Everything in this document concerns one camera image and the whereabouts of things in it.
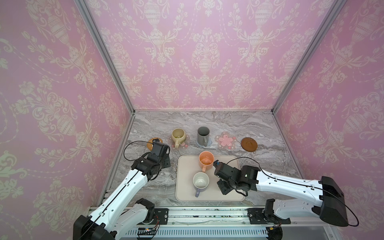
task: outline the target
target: cup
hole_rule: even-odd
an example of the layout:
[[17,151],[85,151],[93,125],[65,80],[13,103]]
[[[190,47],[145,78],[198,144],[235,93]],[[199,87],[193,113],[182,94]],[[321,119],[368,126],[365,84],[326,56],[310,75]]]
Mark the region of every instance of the cup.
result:
[[199,197],[200,192],[204,191],[209,184],[209,177],[204,172],[198,172],[193,176],[193,185],[196,189],[195,197]]
[[182,144],[187,138],[187,135],[185,134],[183,129],[176,128],[172,131],[171,138],[172,141],[175,143],[175,148],[178,149],[180,147],[180,144]]
[[199,165],[203,172],[211,169],[214,164],[215,158],[211,152],[204,151],[199,155]]
[[197,130],[197,143],[201,146],[207,146],[209,142],[209,128],[199,127]]

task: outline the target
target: tray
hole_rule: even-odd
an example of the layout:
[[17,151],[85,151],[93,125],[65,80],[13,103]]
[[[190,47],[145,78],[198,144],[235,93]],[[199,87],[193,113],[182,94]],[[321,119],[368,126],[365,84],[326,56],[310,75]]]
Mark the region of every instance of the tray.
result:
[[[220,162],[227,163],[232,159],[235,159],[235,156],[214,156],[215,160]],[[229,163],[229,166],[239,168],[238,160],[233,160]],[[207,189],[200,193],[199,197],[195,197],[195,187],[192,183],[193,176],[201,172],[199,166],[199,156],[181,156],[179,157],[179,163],[177,165],[177,179],[176,179],[176,199],[184,202],[201,202],[201,201],[231,201],[231,202],[241,202],[244,200],[244,196],[238,194],[232,190],[227,195],[223,195],[217,186],[217,181],[219,177],[215,176],[215,167],[206,171],[206,174],[209,176],[209,185]]]

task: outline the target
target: wooden coaster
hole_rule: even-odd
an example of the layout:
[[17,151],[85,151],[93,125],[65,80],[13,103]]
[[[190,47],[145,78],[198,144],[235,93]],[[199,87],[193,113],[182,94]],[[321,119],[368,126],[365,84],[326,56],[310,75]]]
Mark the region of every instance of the wooden coaster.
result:
[[257,149],[257,142],[253,138],[245,137],[241,140],[241,146],[247,152],[253,152]]
[[148,140],[148,143],[147,143],[147,148],[152,151],[152,148],[153,148],[153,144],[151,144],[150,142],[152,142],[153,140],[155,140],[156,138],[158,138],[160,140],[160,142],[163,142],[163,140],[159,137],[153,137],[151,139]]

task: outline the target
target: marble tabletop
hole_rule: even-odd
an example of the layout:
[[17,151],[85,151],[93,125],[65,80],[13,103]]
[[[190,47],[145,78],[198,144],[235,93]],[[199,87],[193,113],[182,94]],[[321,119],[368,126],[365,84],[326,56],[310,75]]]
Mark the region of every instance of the marble tabletop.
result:
[[[299,177],[295,165],[289,156],[283,139],[272,118],[270,110],[267,111],[191,111],[191,112],[146,112],[135,113],[135,120],[128,137],[127,144],[132,141],[148,141],[152,137],[159,137],[163,142],[172,146],[171,132],[175,128],[182,128],[187,133],[186,145],[178,150],[171,149],[171,167],[163,169],[159,176],[149,181],[132,199],[132,206],[140,198],[153,202],[156,206],[217,206],[217,205],[265,205],[270,198],[290,199],[281,194],[272,192],[249,191],[248,196],[241,202],[180,202],[175,197],[177,162],[183,155],[199,155],[202,151],[210,151],[214,155],[247,156],[255,159],[261,168],[289,177]],[[202,147],[197,144],[197,129],[207,126],[210,129],[211,144]],[[216,137],[223,132],[235,137],[234,149],[219,149],[220,143]],[[244,137],[251,137],[258,143],[255,152],[245,151],[240,142]],[[136,159],[149,149],[145,143],[137,142],[125,150],[128,159]],[[120,160],[117,173],[112,182],[113,191],[124,179],[131,169],[133,162]],[[249,159],[239,159],[240,167],[243,165],[257,166]]]

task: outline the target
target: damask pattern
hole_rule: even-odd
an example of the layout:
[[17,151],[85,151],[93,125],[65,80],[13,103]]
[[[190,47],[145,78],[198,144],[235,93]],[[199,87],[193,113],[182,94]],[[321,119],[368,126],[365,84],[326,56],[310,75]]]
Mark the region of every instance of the damask pattern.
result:
[[333,0],[86,3],[135,109],[270,109]]
[[130,116],[75,3],[2,2],[0,75],[0,238],[71,239]]
[[333,177],[359,217],[345,239],[384,234],[383,43],[384,1],[347,1],[277,114],[305,177]]

